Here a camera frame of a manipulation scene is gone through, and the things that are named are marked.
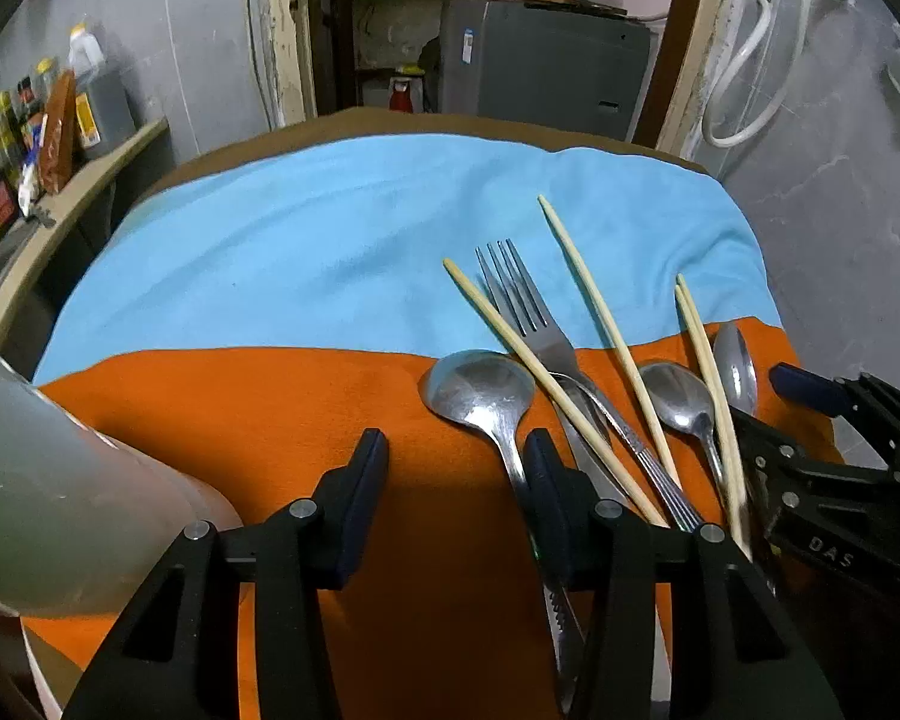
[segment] orange fabric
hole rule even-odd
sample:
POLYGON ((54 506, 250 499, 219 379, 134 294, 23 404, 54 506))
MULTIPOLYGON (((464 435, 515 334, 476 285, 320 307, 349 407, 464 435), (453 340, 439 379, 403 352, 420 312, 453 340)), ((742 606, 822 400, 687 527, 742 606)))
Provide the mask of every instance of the orange fabric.
MULTIPOLYGON (((784 404, 770 388, 771 365, 797 362, 784 333, 756 319, 738 326, 758 369, 759 418, 818 457, 836 459, 829 420, 784 404)), ((693 359, 686 336, 632 352, 639 362, 693 359)), ((646 437, 612 352, 583 349, 578 358, 646 437)), ((348 459, 362 429, 381 428, 391 470, 362 568, 346 590, 322 596, 343 715, 557 718, 538 579, 516 502, 490 444, 420 403, 416 385, 431 364, 314 349, 151 351, 101 362, 44 391, 101 432, 221 490, 245 523, 309 494, 324 471, 348 459)), ((554 411, 538 392, 521 423, 521 445, 540 426, 570 463, 554 411)), ((704 517, 719 519, 698 447, 669 438, 684 488, 704 517)), ((644 482, 626 450, 615 448, 644 482)), ((85 667, 112 620, 28 624, 85 667)), ((259 716, 252 635, 250 596, 241 609, 245 720, 259 716)))

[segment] blue cloth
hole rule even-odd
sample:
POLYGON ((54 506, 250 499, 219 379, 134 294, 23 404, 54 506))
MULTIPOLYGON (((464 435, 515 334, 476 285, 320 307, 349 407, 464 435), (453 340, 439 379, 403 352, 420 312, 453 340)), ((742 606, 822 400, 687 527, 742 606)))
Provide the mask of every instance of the blue cloth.
POLYGON ((574 346, 608 343, 536 201, 554 204, 630 344, 705 322, 779 325, 756 238, 720 184, 640 156, 456 135, 314 146, 134 210, 60 314, 37 384, 145 349, 302 346, 440 357, 501 348, 444 271, 514 240, 574 346))

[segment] chopstick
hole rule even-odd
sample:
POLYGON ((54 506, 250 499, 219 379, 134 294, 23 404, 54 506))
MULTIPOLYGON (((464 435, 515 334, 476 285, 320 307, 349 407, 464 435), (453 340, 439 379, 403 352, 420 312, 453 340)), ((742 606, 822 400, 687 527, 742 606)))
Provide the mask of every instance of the chopstick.
POLYGON ((473 302, 481 316, 500 334, 500 337, 506 341, 506 345, 514 351, 521 362, 530 370, 530 373, 533 373, 540 386, 563 410, 567 418, 573 423, 573 426, 580 431, 588 445, 591 446, 602 463, 613 474, 617 482, 620 483, 621 487, 624 488, 624 493, 629 496, 629 499, 634 503, 640 514, 643 514, 643 517, 652 525, 658 525, 661 528, 668 527, 666 520, 656 510, 653 502, 650 502, 650 498, 644 493, 643 488, 636 483, 636 480, 626 470, 624 464, 613 454, 613 450, 604 437, 583 416, 583 412, 577 408, 574 402, 567 397, 566 392, 557 384, 557 380, 550 375, 543 363, 538 360, 533 351, 530 351, 530 346, 527 346, 523 338, 520 338, 519 334, 509 324, 506 324, 504 317, 500 316, 490 303, 490 300, 484 297, 484 294, 463 274, 463 271, 457 267, 453 260, 444 259, 443 266, 447 269, 450 277, 457 282, 457 286, 473 302))
POLYGON ((706 336, 706 329, 697 311, 693 295, 687 287, 683 274, 677 275, 677 304, 683 314, 690 340, 697 354, 697 362, 710 397, 713 399, 717 422, 717 438, 720 440, 720 453, 724 461, 724 475, 727 477, 727 523, 730 524, 730 536, 736 541, 737 546, 747 556, 751 556, 749 549, 748 519, 746 519, 746 485, 744 483, 744 467, 740 460, 740 446, 737 445, 737 434, 733 429, 733 420, 730 416, 730 404, 727 403, 727 393, 717 372, 717 361, 713 357, 710 341, 706 336))
POLYGON ((570 258, 570 262, 573 263, 573 267, 576 269, 581 281, 583 281, 586 293, 589 295, 594 308, 597 309, 597 315, 600 317, 600 322, 602 322, 607 335, 610 335, 610 339, 613 341, 613 350, 616 352, 620 364, 624 367, 626 378, 629 379, 631 389, 634 390, 636 399, 640 403, 640 410, 643 412, 644 422, 650 429, 650 435, 653 437, 653 444, 656 446, 658 458, 663 463, 663 467, 667 469, 667 473, 670 474, 670 478, 674 480, 674 483, 683 489, 683 486, 680 484, 679 474, 677 474, 677 464, 674 463, 674 456, 670 453, 667 437, 663 434, 663 428, 660 426, 660 420, 656 416, 653 402, 650 400, 650 394, 643 383, 643 379, 640 378, 640 371, 636 367, 634 356, 631 355, 629 348, 626 347, 626 342, 613 319, 613 314, 610 314, 607 302, 600 294, 600 290, 597 289, 597 282, 590 275, 590 270, 583 261, 581 253, 574 246, 570 234, 567 232, 566 227, 563 226, 563 222, 560 221, 554 207, 542 194, 539 194, 536 199, 539 200, 540 205, 543 207, 543 213, 548 218, 552 228, 554 228, 554 233, 557 233, 560 245, 570 258))

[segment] metal screw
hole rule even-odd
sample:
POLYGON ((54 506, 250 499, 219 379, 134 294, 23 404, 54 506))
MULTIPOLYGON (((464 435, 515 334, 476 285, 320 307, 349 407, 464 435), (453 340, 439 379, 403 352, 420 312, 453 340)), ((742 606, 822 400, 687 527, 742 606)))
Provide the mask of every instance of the metal screw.
POLYGON ((700 538, 711 544, 719 544, 724 540, 724 529, 712 522, 707 522, 700 528, 700 538))
POLYGON ((597 517, 602 517, 602 519, 616 519, 624 512, 624 508, 616 501, 602 500, 597 501, 593 511, 597 517))
POLYGON ((205 519, 199 519, 191 522, 183 529, 183 535, 187 536, 190 541, 200 541, 204 536, 210 533, 210 523, 205 519))
POLYGON ((306 519, 317 513, 317 504, 310 498, 298 498, 290 504, 290 516, 297 519, 306 519))

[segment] gray washing machine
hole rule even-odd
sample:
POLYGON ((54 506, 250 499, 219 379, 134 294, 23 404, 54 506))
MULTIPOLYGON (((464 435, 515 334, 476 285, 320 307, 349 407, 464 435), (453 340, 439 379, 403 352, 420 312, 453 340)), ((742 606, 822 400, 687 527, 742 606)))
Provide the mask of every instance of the gray washing machine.
POLYGON ((624 140, 650 59, 642 23, 542 2, 448 0, 439 111, 624 140))

